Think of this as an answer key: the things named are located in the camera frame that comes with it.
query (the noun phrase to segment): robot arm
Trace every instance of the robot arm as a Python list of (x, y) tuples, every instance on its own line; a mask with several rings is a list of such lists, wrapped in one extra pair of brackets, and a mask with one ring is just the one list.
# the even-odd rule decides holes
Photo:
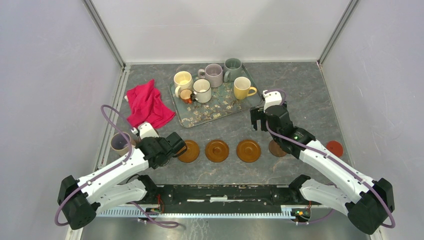
[[(281, 104), (283, 100), (278, 91), (263, 91), (262, 96), (265, 99), (264, 107), (250, 109), (253, 128), (258, 129), (257, 120), (260, 120), (261, 130), (269, 131), (283, 151), (311, 165), (337, 186), (324, 185), (301, 175), (289, 186), (296, 191), (297, 197), (321, 203), (347, 215), (358, 229), (367, 234), (374, 233), (384, 225), (388, 217), (385, 207), (390, 213), (395, 209), (392, 185), (384, 178), (375, 181), (357, 171), (332, 154), (311, 133), (294, 126), (287, 103)], [(386, 206), (381, 204), (374, 192)]]
[[(101, 212), (132, 201), (143, 199), (148, 193), (146, 185), (140, 179), (119, 184), (129, 176), (148, 168), (156, 169), (168, 163), (171, 157), (184, 148), (184, 141), (173, 132), (168, 137), (159, 137), (148, 123), (139, 126), (140, 143), (132, 147), (132, 154), (115, 160), (100, 170), (74, 179), (72, 175), (62, 180), (57, 203), (61, 203), (77, 188), (81, 188), (65, 203), (62, 212), (73, 230), (89, 224)], [(108, 172), (91, 182), (93, 178)]]

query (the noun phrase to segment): floral tray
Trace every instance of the floral tray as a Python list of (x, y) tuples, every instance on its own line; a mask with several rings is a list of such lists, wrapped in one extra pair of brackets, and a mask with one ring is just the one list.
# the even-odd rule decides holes
[[(250, 79), (252, 87), (258, 88), (244, 65), (242, 76)], [(192, 77), (194, 80), (199, 79), (197, 74)], [(171, 83), (169, 92), (179, 123), (185, 128), (191, 128), (244, 109), (249, 109), (262, 102), (259, 89), (255, 95), (248, 96), (243, 100), (236, 99), (233, 85), (234, 82), (229, 81), (217, 88), (212, 88), (212, 98), (206, 103), (193, 102), (192, 104), (186, 104), (175, 96), (175, 86), (174, 83)]]

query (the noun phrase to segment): orange coaster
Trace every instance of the orange coaster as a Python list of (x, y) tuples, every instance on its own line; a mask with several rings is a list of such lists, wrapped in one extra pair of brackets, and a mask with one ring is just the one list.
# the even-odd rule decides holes
[(185, 145), (187, 146), (187, 151), (185, 151), (178, 159), (183, 163), (191, 163), (196, 160), (200, 154), (199, 145), (193, 140), (185, 140)]
[(339, 158), (343, 155), (343, 146), (338, 141), (329, 141), (326, 148)]
[(261, 156), (261, 147), (253, 140), (246, 139), (237, 146), (237, 156), (245, 163), (253, 163)]
[(224, 161), (230, 154), (230, 148), (222, 140), (212, 140), (204, 149), (207, 159), (211, 160), (214, 163), (220, 163)]
[(284, 157), (287, 155), (287, 152), (283, 151), (281, 147), (276, 143), (276, 141), (271, 140), (268, 144), (269, 152), (276, 157)]

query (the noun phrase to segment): red cloth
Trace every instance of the red cloth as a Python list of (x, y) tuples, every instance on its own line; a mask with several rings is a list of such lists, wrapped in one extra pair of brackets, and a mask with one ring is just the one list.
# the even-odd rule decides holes
[(133, 127), (148, 122), (155, 129), (163, 127), (175, 116), (161, 100), (161, 92), (155, 88), (155, 80), (138, 85), (126, 92), (131, 115), (127, 118)]

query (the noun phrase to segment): white wall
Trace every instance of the white wall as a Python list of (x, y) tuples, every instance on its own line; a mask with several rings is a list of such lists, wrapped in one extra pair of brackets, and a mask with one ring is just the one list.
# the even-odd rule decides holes
[(60, 183), (92, 171), (119, 73), (81, 0), (1, 1), (0, 239), (65, 237)]
[(323, 64), (351, 161), (393, 184), (389, 240), (424, 235), (423, 22), (422, 0), (360, 1)]
[(126, 62), (317, 60), (349, 0), (93, 0)]

